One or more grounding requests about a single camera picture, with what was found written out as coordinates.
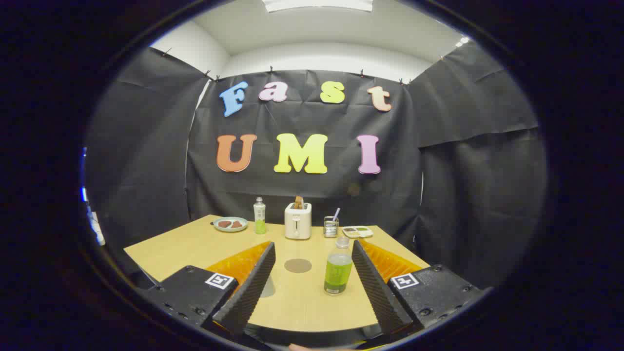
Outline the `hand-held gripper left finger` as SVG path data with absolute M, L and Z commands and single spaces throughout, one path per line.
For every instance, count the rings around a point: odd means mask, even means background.
M 243 334 L 276 261 L 265 241 L 207 269 L 187 265 L 142 296 L 173 318 L 205 330 Z

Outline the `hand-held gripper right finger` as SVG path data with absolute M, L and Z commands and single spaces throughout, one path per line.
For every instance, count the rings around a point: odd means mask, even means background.
M 351 257 L 384 335 L 430 328 L 490 293 L 444 265 L 423 268 L 363 239 Z

